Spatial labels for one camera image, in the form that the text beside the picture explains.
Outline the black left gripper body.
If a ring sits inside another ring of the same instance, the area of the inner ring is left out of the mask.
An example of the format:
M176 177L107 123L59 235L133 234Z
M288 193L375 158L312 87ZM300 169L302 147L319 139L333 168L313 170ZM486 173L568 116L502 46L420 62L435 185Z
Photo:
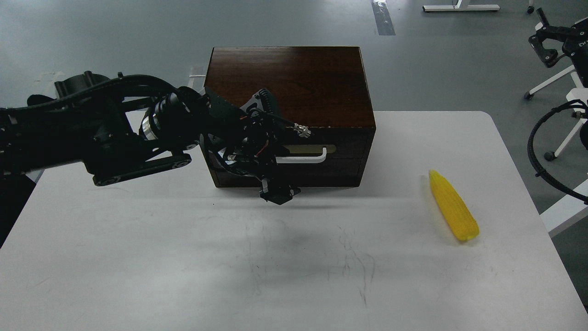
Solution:
M225 100L210 87L209 116L203 134L203 154L215 184L242 184L246 178L261 183L288 183L277 165L287 156L283 146L288 131L310 138L308 126L286 119L277 98L267 89L255 92L241 107Z

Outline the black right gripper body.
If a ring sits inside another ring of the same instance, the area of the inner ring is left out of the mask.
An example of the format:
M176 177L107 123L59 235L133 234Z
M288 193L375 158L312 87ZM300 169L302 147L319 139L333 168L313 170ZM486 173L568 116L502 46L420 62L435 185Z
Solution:
M570 36L563 44L563 52L571 58L573 67L575 67L582 86L588 87L588 19L584 18L578 21L573 28L577 32L582 32L579 36Z

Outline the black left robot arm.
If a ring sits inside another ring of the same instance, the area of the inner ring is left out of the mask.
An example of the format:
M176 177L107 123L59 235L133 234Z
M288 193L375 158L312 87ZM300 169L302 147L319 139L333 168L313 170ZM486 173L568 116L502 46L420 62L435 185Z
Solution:
M109 186L184 167L198 146L211 170L259 180L261 199L283 205L300 193L277 158L290 155L287 130L313 133L282 117L267 89L238 108L149 75L86 71L55 88L56 98L34 94L26 107L1 109L2 242L27 201L19 185L31 184L28 174L72 163Z

